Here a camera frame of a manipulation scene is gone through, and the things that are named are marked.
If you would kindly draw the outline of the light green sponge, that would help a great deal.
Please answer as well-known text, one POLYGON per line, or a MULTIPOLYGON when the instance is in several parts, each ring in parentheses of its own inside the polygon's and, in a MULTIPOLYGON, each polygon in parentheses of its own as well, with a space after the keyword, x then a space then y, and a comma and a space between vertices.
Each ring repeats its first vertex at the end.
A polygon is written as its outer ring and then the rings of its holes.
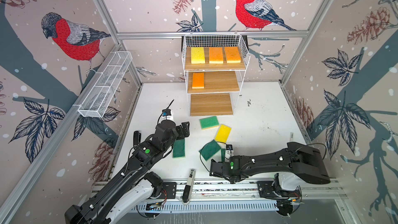
POLYGON ((217 116, 202 118, 199 121, 202 130, 215 128, 220 125, 217 116))

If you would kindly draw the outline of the orange sponge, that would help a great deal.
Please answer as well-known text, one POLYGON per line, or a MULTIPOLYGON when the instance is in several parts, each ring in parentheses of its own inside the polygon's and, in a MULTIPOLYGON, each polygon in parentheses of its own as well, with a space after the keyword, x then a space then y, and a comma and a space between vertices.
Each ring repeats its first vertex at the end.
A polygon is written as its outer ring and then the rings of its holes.
POLYGON ((209 63, 210 64, 223 64, 223 48, 222 47, 209 47, 209 63))
POLYGON ((195 72, 192 75, 192 89, 204 89, 205 82, 204 82, 205 73, 204 72, 195 72))
POLYGON ((224 52, 228 64, 241 63, 241 57, 238 47, 225 47, 224 52))

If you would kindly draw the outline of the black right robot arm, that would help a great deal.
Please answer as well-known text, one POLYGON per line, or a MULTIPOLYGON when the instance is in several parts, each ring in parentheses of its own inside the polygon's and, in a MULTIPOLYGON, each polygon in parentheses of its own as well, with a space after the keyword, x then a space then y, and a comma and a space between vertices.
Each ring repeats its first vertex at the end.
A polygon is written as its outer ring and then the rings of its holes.
POLYGON ((331 182, 323 159, 319 149, 289 142, 286 148, 268 154, 231 156, 225 162, 212 160, 209 175, 236 184, 257 174, 274 173, 273 180, 257 182, 260 197, 289 201, 302 196, 302 182, 312 185, 331 182))

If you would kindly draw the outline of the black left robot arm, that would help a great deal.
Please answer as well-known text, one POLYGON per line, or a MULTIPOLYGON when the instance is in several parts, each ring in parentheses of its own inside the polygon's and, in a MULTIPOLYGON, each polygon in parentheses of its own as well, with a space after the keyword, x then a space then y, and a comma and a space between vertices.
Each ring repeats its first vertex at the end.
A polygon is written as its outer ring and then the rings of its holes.
POLYGON ((65 222, 115 224, 138 203, 159 196, 163 180, 151 169, 171 152, 175 141, 189 137, 189 128, 189 122, 157 124, 155 132, 131 152, 124 167, 94 197, 65 212, 65 222))

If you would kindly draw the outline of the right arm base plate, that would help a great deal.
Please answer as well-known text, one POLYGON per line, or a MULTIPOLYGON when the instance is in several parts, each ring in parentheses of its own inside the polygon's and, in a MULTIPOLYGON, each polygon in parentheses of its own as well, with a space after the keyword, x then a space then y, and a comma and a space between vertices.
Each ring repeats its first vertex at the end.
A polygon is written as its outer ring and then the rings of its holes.
POLYGON ((258 181, 257 186, 261 198, 270 200, 292 200, 301 198, 302 196, 299 187, 295 190, 284 190, 277 181, 258 181))

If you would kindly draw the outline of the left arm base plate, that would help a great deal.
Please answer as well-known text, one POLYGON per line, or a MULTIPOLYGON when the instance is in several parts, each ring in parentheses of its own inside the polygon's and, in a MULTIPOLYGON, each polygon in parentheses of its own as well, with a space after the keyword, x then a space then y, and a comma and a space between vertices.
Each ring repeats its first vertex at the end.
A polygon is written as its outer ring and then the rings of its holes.
POLYGON ((175 199, 176 191, 177 191, 177 183, 176 182, 163 182, 162 185, 157 185, 154 188, 150 199, 175 199))

